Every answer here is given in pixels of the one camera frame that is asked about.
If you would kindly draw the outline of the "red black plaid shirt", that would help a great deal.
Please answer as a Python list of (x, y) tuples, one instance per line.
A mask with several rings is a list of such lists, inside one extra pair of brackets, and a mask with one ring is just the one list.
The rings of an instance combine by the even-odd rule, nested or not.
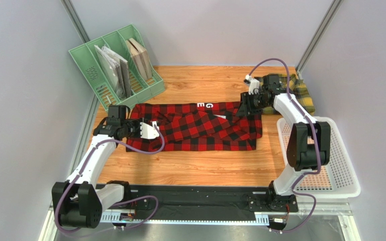
[(235, 116), (240, 102), (135, 105), (131, 118), (157, 121), (163, 138), (129, 138), (128, 145), (157, 151), (253, 151), (262, 137), (260, 115)]

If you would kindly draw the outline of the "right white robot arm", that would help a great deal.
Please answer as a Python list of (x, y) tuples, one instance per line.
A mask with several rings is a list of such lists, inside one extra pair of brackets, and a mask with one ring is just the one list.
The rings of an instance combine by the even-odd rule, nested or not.
[(331, 127), (312, 117), (297, 101), (288, 86), (276, 75), (262, 82), (246, 75), (248, 91), (241, 93), (237, 116), (261, 115), (265, 107), (278, 111), (291, 128), (286, 148), (287, 166), (270, 187), (276, 195), (297, 194), (296, 187), (309, 175), (318, 175), (330, 160)]

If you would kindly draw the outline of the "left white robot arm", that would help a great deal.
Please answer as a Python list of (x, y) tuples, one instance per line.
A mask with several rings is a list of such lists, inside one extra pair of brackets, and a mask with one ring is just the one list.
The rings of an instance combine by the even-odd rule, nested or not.
[(149, 127), (143, 118), (127, 118), (129, 107), (110, 105), (107, 117), (93, 131), (91, 144), (75, 170), (64, 182), (52, 187), (52, 201), (56, 226), (69, 232), (80, 228), (95, 228), (102, 213), (122, 201), (125, 187), (115, 181), (96, 190), (98, 178), (110, 155), (122, 139), (146, 137)]

